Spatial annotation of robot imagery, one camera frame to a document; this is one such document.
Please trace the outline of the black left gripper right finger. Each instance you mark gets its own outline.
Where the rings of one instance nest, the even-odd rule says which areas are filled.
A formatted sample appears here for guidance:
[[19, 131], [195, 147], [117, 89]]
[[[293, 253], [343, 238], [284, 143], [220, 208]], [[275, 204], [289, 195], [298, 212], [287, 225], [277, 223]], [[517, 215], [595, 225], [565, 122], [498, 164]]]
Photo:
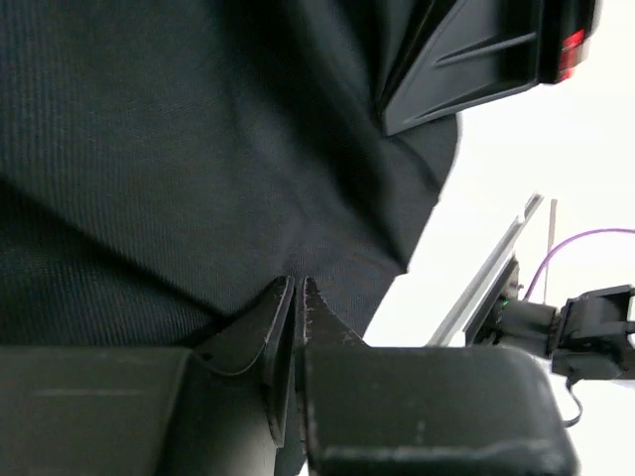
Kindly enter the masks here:
[[575, 475], [547, 377], [507, 348], [367, 345], [312, 279], [296, 380], [314, 475]]

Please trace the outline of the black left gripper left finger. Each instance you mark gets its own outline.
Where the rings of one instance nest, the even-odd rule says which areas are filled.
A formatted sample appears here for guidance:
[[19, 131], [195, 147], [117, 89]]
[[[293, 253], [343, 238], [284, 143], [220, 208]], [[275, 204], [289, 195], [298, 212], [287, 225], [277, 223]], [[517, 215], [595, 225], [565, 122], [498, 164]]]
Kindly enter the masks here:
[[294, 282], [194, 348], [5, 347], [5, 475], [270, 475], [292, 380]]

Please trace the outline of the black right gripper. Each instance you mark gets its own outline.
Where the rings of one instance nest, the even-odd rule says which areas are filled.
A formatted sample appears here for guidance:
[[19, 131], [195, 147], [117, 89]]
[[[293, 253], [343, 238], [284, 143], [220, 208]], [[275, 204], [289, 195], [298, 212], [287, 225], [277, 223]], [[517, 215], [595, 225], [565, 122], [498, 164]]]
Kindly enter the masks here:
[[384, 132], [523, 92], [538, 78], [571, 78], [601, 9], [599, 0], [416, 2], [379, 99]]

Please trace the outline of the black skirt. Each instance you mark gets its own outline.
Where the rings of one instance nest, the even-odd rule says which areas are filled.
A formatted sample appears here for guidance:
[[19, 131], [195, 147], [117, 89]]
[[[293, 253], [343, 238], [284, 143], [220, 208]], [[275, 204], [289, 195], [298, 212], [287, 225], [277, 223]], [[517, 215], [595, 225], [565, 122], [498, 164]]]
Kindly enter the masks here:
[[276, 278], [363, 332], [451, 169], [387, 137], [408, 1], [5, 1], [1, 340], [171, 344]]

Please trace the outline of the aluminium front rail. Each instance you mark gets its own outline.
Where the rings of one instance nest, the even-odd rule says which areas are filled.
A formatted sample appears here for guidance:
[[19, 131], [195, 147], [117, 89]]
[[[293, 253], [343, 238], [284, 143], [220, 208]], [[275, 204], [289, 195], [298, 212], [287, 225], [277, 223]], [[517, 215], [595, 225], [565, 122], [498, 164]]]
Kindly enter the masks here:
[[513, 219], [487, 259], [436, 329], [427, 343], [428, 346], [449, 346], [456, 333], [465, 329], [465, 325], [476, 315], [488, 293], [493, 289], [495, 281], [502, 275], [505, 267], [510, 262], [514, 245], [543, 200], [544, 197], [539, 193], [533, 193], [530, 196], [523, 210]]

